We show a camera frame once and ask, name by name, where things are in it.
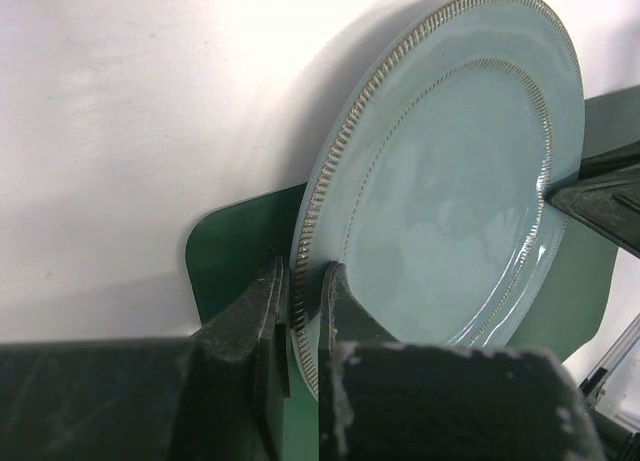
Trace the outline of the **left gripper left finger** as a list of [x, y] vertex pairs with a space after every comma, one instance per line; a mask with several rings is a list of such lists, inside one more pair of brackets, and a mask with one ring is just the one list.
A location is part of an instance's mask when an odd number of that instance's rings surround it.
[[278, 460], [288, 277], [271, 259], [181, 338], [5, 344], [5, 460]]

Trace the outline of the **teal round plate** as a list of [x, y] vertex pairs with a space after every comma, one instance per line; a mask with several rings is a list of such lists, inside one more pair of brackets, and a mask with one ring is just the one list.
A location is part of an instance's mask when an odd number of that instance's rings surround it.
[[585, 107], [575, 48], [542, 0], [450, 0], [413, 22], [351, 93], [312, 170], [289, 269], [294, 351], [318, 389], [320, 291], [353, 296], [409, 344], [502, 346], [566, 217]]

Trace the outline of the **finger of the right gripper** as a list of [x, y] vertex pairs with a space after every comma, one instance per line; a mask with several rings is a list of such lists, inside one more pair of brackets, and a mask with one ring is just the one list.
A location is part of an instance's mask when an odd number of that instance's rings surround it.
[[639, 165], [555, 189], [546, 201], [634, 256], [639, 255]]
[[640, 159], [640, 141], [585, 158], [581, 162], [579, 179], [585, 180], [637, 165]]

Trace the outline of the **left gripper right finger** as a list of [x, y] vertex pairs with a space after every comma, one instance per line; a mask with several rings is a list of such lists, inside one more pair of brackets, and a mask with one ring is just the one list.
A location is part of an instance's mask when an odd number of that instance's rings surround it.
[[404, 344], [353, 297], [346, 269], [321, 291], [323, 460], [601, 460], [582, 394], [540, 349]]

